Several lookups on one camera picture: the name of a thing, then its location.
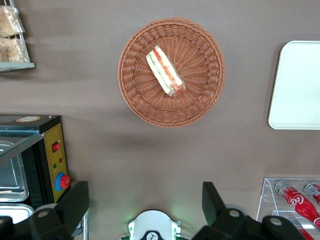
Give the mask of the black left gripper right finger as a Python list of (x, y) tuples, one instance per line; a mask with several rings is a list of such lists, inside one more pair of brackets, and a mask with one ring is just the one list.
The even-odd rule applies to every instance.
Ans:
[(194, 240), (304, 240), (286, 218), (267, 215), (258, 222), (241, 210), (228, 208), (212, 182), (202, 184), (202, 211), (207, 225)]

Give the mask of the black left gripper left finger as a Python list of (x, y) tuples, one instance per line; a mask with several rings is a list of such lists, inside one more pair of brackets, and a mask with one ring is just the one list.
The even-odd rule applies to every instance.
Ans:
[(14, 224), (10, 216), (0, 218), (2, 240), (71, 240), (89, 209), (89, 187), (78, 181), (54, 206), (47, 205), (29, 218)]

